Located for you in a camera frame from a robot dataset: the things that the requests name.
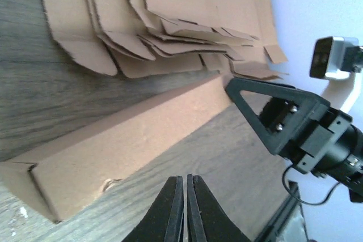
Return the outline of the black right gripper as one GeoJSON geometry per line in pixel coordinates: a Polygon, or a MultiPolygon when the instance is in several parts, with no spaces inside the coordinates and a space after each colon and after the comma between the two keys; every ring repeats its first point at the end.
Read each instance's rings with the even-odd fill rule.
{"type": "Polygon", "coordinates": [[[362,131],[352,125],[351,116],[329,108],[328,100],[293,86],[246,78],[232,78],[225,92],[272,155],[289,159],[301,173],[362,185],[362,131]],[[242,91],[271,99],[256,114],[242,91]]]}

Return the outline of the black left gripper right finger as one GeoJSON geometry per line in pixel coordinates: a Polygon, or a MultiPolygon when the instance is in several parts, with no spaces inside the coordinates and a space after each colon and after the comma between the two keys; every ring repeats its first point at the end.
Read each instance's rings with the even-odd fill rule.
{"type": "Polygon", "coordinates": [[[189,241],[249,241],[199,175],[187,176],[187,226],[189,241]]]}

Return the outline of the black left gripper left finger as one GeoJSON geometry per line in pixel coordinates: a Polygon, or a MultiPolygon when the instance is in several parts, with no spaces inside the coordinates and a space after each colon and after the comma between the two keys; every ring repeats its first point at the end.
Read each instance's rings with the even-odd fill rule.
{"type": "Polygon", "coordinates": [[[182,241],[184,231],[183,178],[167,179],[139,224],[123,239],[127,241],[182,241]]]}

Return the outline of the cardboard box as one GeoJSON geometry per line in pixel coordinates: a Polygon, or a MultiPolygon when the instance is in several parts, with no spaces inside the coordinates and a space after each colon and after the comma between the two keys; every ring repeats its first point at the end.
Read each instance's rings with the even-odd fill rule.
{"type": "Polygon", "coordinates": [[[32,209],[61,222],[230,103],[220,75],[176,88],[2,162],[1,178],[32,209]]]}

